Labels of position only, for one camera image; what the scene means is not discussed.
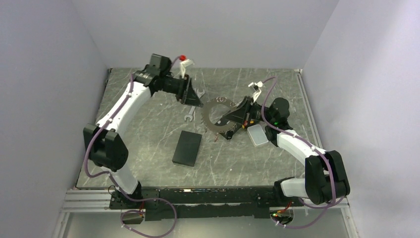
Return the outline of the large toothed metal ring disc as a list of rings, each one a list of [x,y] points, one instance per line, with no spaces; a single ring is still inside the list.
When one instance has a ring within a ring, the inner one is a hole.
[[[216,98],[213,98],[206,102],[202,107],[202,122],[212,132],[222,133],[230,130],[233,125],[231,124],[217,124],[216,116],[220,116],[221,113],[217,112],[217,107],[221,106],[227,109],[226,112],[235,108],[236,104],[227,98],[226,102],[220,103],[216,101]]]

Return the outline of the small silver keyring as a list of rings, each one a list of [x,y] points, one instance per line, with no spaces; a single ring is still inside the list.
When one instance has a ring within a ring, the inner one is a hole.
[[[227,98],[226,97],[217,97],[216,98],[216,101],[217,102],[220,102],[220,103],[223,103],[223,102],[226,102],[227,101]]]

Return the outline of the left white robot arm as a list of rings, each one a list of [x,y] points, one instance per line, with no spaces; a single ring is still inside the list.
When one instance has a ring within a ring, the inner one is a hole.
[[[188,75],[174,78],[169,73],[155,75],[138,70],[130,76],[126,90],[111,110],[83,129],[85,174],[89,178],[108,175],[129,208],[141,204],[142,186],[127,165],[129,151],[122,137],[141,106],[158,91],[173,94],[184,105],[203,106]]]

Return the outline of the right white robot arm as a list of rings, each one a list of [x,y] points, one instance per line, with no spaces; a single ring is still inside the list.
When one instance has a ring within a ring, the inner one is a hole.
[[[274,183],[273,200],[284,206],[292,198],[307,198],[315,205],[331,206],[337,198],[350,194],[350,184],[342,156],[338,151],[326,151],[316,147],[301,137],[288,123],[289,102],[276,98],[269,107],[258,104],[250,96],[235,104],[221,98],[218,103],[226,103],[228,112],[223,115],[227,124],[223,132],[231,131],[234,125],[251,128],[252,124],[263,121],[266,124],[263,135],[274,146],[279,147],[305,168],[304,178],[283,178]]]

